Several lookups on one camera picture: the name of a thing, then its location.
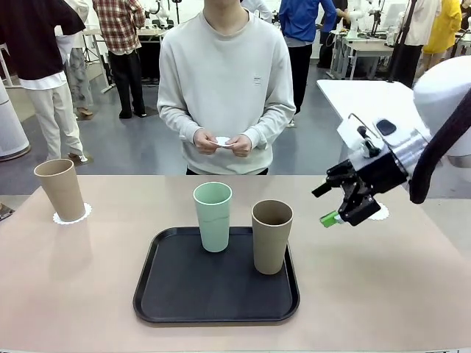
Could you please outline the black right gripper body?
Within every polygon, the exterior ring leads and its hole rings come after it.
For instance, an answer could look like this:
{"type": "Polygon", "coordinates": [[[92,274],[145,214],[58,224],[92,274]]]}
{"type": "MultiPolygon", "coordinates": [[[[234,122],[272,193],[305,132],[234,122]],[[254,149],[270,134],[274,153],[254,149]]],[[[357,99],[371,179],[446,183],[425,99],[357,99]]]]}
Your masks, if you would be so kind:
{"type": "Polygon", "coordinates": [[[353,152],[352,166],[360,184],[360,194],[386,193],[408,178],[408,173],[390,149],[383,149],[377,157],[365,157],[360,151],[353,152]]]}

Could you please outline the person's right hand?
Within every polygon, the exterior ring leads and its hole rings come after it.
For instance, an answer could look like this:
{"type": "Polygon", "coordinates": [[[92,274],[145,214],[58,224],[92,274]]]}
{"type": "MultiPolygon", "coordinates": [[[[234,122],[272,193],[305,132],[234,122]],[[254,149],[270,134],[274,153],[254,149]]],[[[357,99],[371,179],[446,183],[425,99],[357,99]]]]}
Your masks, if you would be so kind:
{"type": "Polygon", "coordinates": [[[200,154],[211,155],[219,148],[216,138],[206,129],[195,131],[193,140],[200,154]]]}

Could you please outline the person's left hand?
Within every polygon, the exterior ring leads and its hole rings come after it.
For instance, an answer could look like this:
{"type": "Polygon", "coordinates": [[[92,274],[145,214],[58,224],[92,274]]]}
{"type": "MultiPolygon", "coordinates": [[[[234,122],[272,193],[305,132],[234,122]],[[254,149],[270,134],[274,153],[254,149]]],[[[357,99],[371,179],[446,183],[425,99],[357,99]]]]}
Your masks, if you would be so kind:
{"type": "Polygon", "coordinates": [[[247,157],[252,151],[252,141],[246,135],[237,135],[227,142],[227,146],[237,157],[247,157]]]}

